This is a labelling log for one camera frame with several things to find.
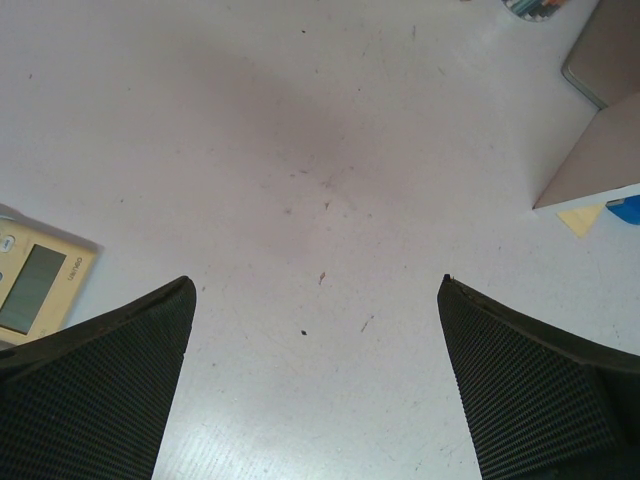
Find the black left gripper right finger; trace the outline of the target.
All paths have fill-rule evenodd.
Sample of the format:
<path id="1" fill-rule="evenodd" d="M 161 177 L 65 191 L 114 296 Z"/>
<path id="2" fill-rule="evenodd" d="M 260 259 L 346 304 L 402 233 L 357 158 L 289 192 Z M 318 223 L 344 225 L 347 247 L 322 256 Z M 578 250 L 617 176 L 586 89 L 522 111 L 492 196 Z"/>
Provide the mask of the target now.
<path id="1" fill-rule="evenodd" d="M 451 276 L 437 304 L 482 478 L 638 478 L 638 356 Z"/>

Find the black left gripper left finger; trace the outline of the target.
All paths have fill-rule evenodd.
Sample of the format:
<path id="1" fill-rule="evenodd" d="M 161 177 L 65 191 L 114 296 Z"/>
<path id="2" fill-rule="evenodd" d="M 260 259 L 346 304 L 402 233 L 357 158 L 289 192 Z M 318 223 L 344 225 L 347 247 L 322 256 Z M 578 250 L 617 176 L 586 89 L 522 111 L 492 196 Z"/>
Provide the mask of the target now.
<path id="1" fill-rule="evenodd" d="M 149 479 L 195 313 L 182 276 L 1 352 L 4 479 Z"/>

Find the yellow sticky note pad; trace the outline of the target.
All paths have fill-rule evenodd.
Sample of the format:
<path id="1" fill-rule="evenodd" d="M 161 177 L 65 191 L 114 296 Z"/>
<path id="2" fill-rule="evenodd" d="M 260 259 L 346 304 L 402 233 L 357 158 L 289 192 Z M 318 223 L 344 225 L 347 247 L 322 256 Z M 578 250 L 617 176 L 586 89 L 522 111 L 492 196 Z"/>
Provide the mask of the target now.
<path id="1" fill-rule="evenodd" d="M 578 238 L 585 237 L 605 209 L 605 203 L 558 212 L 557 217 Z"/>

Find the clear pen cup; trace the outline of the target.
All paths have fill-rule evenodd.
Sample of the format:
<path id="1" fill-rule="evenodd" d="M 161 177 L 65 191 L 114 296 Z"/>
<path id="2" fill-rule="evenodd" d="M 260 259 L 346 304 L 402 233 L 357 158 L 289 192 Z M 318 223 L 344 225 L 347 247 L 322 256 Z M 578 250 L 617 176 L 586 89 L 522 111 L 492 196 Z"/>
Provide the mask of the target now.
<path id="1" fill-rule="evenodd" d="M 567 0 L 503 0 L 502 4 L 516 17 L 528 22 L 543 22 L 560 10 Z"/>

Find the beige digital timer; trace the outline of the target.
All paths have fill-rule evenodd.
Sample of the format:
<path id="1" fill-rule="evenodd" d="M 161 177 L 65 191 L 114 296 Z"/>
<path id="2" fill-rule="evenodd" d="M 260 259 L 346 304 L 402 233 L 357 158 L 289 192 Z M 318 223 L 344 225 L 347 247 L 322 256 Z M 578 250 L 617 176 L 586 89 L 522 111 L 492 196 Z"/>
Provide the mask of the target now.
<path id="1" fill-rule="evenodd" d="M 65 328 L 101 247 L 1 206 L 1 345 Z"/>

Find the blue small cube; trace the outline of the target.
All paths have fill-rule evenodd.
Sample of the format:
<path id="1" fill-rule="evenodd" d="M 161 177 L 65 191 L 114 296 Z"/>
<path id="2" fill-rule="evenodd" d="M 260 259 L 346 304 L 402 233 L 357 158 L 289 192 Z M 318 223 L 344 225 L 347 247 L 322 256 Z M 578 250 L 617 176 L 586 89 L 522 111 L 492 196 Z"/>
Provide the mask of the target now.
<path id="1" fill-rule="evenodd" d="M 606 208 L 624 222 L 631 225 L 640 225 L 639 195 L 607 202 Z"/>

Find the white small shelf stand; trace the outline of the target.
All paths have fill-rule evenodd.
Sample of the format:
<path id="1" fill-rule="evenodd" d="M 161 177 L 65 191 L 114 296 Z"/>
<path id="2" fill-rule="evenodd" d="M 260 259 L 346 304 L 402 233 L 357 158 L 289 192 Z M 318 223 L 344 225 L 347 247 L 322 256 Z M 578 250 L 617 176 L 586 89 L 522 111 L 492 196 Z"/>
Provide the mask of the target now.
<path id="1" fill-rule="evenodd" d="M 540 213 L 639 193 L 639 3 L 601 1 L 562 66 L 598 107 L 533 205 Z"/>

